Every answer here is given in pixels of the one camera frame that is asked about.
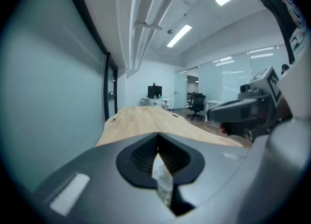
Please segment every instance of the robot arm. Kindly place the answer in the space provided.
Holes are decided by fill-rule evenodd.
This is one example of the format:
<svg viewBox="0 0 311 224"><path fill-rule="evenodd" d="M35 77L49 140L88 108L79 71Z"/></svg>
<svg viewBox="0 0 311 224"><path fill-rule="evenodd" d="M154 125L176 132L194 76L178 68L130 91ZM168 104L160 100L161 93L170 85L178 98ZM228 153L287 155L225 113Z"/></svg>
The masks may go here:
<svg viewBox="0 0 311 224"><path fill-rule="evenodd" d="M228 135L254 142L256 137L266 134L280 114L278 106L283 101L277 83L278 77L272 67L259 72L240 87L237 100L210 108L207 119L222 123Z"/></svg>

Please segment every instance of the red object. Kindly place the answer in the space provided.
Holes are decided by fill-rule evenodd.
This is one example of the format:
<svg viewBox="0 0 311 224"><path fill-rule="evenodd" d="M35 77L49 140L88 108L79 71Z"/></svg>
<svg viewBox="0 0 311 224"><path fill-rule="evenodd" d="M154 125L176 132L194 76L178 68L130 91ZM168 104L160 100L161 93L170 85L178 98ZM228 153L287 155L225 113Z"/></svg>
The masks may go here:
<svg viewBox="0 0 311 224"><path fill-rule="evenodd" d="M222 131L222 134L226 134L227 132L225 131L225 128L223 126L223 124L220 124L219 126L220 130Z"/></svg>

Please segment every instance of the pipe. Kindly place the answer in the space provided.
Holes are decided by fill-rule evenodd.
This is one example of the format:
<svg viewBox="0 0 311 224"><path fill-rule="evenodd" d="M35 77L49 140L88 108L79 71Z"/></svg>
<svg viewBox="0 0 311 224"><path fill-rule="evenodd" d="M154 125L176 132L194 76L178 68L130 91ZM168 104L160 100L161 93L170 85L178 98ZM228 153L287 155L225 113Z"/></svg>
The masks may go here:
<svg viewBox="0 0 311 224"><path fill-rule="evenodd" d="M138 10L137 10L136 22L140 22L140 23L147 22L147 18L150 13L153 2L154 0L140 0ZM138 50L139 50L140 43L141 43L142 31L143 31L143 27L135 26L132 70L135 69Z"/></svg>
<svg viewBox="0 0 311 224"><path fill-rule="evenodd" d="M169 9L170 5L172 4L174 0L163 0L159 9L158 9L158 12L156 13L156 16L154 18L154 21L152 22L152 25L156 25L156 26L159 26L167 12L167 10ZM150 30L149 32L149 35L147 37L147 40L146 40L146 43L145 43L145 46L143 48L143 51L142 51L142 55L141 55L141 58L140 58L140 61L139 61L139 65L138 65L138 68L137 68L137 71L139 70L140 68L140 65L146 55L146 52L150 46L150 43L154 37L156 33L156 30Z"/></svg>
<svg viewBox="0 0 311 224"><path fill-rule="evenodd" d="M146 28L146 29L159 30L159 31L162 30L162 27L155 26L155 25L152 25L152 24L147 24L147 23L139 23L139 22L136 22L136 23L135 23L135 26L143 27L143 28Z"/></svg>

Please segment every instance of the ceiling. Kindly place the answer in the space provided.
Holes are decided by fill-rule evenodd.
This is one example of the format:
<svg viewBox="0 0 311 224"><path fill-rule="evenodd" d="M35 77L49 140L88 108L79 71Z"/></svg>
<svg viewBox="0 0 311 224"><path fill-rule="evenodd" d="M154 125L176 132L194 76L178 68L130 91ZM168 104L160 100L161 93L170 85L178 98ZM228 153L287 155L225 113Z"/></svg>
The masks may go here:
<svg viewBox="0 0 311 224"><path fill-rule="evenodd" d="M152 22L161 1L155 0L148 23ZM220 29L264 9L260 0L232 0L223 6L215 0L174 0L161 23L163 30L156 31L150 49L157 54L180 56ZM172 48L167 48L174 34L185 24L192 29ZM174 34L167 34L169 29L173 29ZM146 39L147 34L148 30L145 30L142 40Z"/></svg>
<svg viewBox="0 0 311 224"><path fill-rule="evenodd" d="M105 47L119 69L130 62L129 29L135 0L84 0Z"/></svg>

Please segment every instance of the sticker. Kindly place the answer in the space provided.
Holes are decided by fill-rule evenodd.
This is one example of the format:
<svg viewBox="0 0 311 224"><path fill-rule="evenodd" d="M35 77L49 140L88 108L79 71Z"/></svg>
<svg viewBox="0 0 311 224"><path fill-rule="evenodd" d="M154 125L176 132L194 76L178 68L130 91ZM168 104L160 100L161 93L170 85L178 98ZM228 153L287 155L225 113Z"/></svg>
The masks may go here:
<svg viewBox="0 0 311 224"><path fill-rule="evenodd" d="M276 75L276 72L274 70L271 71L267 78L268 84L270 86L270 89L272 91L272 95L274 98L275 103L278 103L278 100L281 97L281 91L277 86L278 83L278 77Z"/></svg>
<svg viewBox="0 0 311 224"><path fill-rule="evenodd" d="M258 72L258 73L253 77L253 79L250 80L250 82L259 79L259 78L266 72L266 70L267 70L267 69L264 69L263 71Z"/></svg>

